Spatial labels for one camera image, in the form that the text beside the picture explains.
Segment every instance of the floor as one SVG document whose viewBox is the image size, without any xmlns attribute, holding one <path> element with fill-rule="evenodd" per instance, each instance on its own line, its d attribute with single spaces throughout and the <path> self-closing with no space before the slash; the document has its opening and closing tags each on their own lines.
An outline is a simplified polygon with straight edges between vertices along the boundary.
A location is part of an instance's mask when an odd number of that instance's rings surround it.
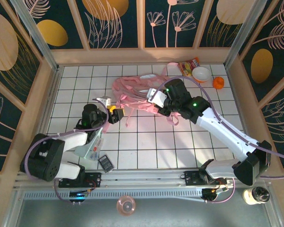
<svg viewBox="0 0 284 227">
<path fill-rule="evenodd" d="M 213 100 L 214 107 L 226 120 L 243 130 L 232 90 L 223 65 L 202 65 L 212 72 L 209 81 L 202 83 Z M 165 65 L 117 65 L 117 66 L 73 66 L 65 67 L 52 116 L 48 134 L 72 130 L 81 118 L 83 106 L 101 96 L 112 97 L 116 102 L 111 86 L 120 76 L 135 76 L 147 73 L 160 74 Z M 177 66 L 168 66 L 168 76 L 179 76 Z M 225 86 L 216 90 L 212 86 L 217 76 L 224 78 Z M 191 81 L 185 85 L 192 96 L 204 96 L 201 89 Z M 180 118 L 179 125 L 171 126 L 165 117 L 154 116 L 144 111 L 134 111 L 129 127 L 125 117 L 111 125 L 106 134 L 101 154 L 107 154 L 116 169 L 156 169 L 200 167 L 208 159 L 225 160 L 234 158 L 233 154 L 219 140 L 206 130 Z M 76 156 L 66 151 L 65 161 L 79 163 L 87 170 L 101 169 L 96 161 Z"/>
</svg>

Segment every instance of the snack bag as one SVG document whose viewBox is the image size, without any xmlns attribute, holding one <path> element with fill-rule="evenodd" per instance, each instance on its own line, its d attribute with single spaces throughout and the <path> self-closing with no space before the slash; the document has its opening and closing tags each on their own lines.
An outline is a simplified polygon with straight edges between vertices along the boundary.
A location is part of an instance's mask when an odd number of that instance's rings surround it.
<svg viewBox="0 0 284 227">
<path fill-rule="evenodd" d="M 199 59 L 197 57 L 191 60 L 178 63 L 178 67 L 184 77 L 192 77 L 193 69 L 199 66 L 200 66 Z"/>
</svg>

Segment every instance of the dark green wallpaper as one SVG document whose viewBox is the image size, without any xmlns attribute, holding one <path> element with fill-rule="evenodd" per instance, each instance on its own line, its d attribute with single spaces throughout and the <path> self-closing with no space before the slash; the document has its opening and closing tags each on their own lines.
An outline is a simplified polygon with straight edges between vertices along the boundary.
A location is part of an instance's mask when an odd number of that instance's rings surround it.
<svg viewBox="0 0 284 227">
<path fill-rule="evenodd" d="M 284 154 L 284 89 L 262 108 L 278 153 Z"/>
<path fill-rule="evenodd" d="M 22 112 L 0 93 L 0 171 Z"/>
<path fill-rule="evenodd" d="M 258 101 L 284 77 L 283 7 L 281 0 L 242 61 Z"/>
<path fill-rule="evenodd" d="M 247 43 L 249 42 L 250 37 L 252 36 L 252 34 L 254 34 L 258 24 L 260 23 L 260 21 L 262 20 L 264 14 L 266 13 L 268 7 L 270 6 L 270 3 L 272 2 L 272 0 L 267 0 L 265 7 L 263 9 L 263 11 L 261 12 L 260 16 L 258 17 L 257 21 L 255 22 L 255 25 L 253 26 L 253 28 L 251 29 L 249 35 L 247 36 L 245 42 L 243 43 L 242 47 L 239 50 L 239 54 L 241 54 L 243 52 L 243 50 L 245 49 Z"/>
<path fill-rule="evenodd" d="M 0 4 L 0 82 L 26 102 L 40 62 Z"/>
<path fill-rule="evenodd" d="M 184 0 L 169 5 L 168 1 L 146 0 L 145 47 L 192 47 L 204 2 Z"/>
<path fill-rule="evenodd" d="M 231 47 L 234 39 L 236 38 L 239 29 L 241 28 L 242 22 L 240 24 L 232 25 L 231 22 L 229 24 L 225 24 L 221 22 L 217 17 L 217 5 L 218 2 L 225 2 L 223 9 L 223 14 L 227 15 L 232 13 L 234 10 L 238 17 L 243 18 L 248 14 L 247 11 L 243 11 L 244 1 L 241 2 L 241 5 L 237 5 L 239 7 L 234 8 L 233 6 L 227 4 L 227 0 L 214 0 L 212 9 L 210 11 L 205 30 L 200 42 L 200 47 Z"/>
<path fill-rule="evenodd" d="M 138 47 L 136 0 L 110 0 L 109 7 L 103 0 L 85 0 L 87 7 L 82 0 L 76 3 L 91 49 Z"/>
<path fill-rule="evenodd" d="M 82 49 L 67 0 L 25 0 L 50 49 Z"/>
</svg>

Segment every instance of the leaf pattern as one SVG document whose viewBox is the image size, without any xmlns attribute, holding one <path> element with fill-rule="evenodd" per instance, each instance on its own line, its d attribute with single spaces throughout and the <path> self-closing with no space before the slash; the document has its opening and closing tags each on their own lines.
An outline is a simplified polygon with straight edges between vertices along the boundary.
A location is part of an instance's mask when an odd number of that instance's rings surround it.
<svg viewBox="0 0 284 227">
<path fill-rule="evenodd" d="M 284 143 L 284 98 L 268 103 L 262 112 L 274 142 Z"/>
<path fill-rule="evenodd" d="M 87 1 L 93 16 L 85 15 L 89 21 L 88 41 L 91 48 L 118 48 L 122 41 L 122 23 L 115 8 L 106 1 L 107 9 L 100 0 Z"/>
<path fill-rule="evenodd" d="M 49 0 L 24 0 L 24 3 L 33 18 L 42 18 L 50 8 Z"/>
</svg>

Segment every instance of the small bottle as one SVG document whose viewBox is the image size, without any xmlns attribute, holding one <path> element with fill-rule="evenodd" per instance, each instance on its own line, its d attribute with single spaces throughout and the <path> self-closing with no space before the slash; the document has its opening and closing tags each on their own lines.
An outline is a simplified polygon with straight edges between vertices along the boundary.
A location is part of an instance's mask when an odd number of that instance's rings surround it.
<svg viewBox="0 0 284 227">
<path fill-rule="evenodd" d="M 269 201 L 270 194 L 263 187 L 248 188 L 243 192 L 243 199 L 249 205 L 261 204 Z"/>
</svg>

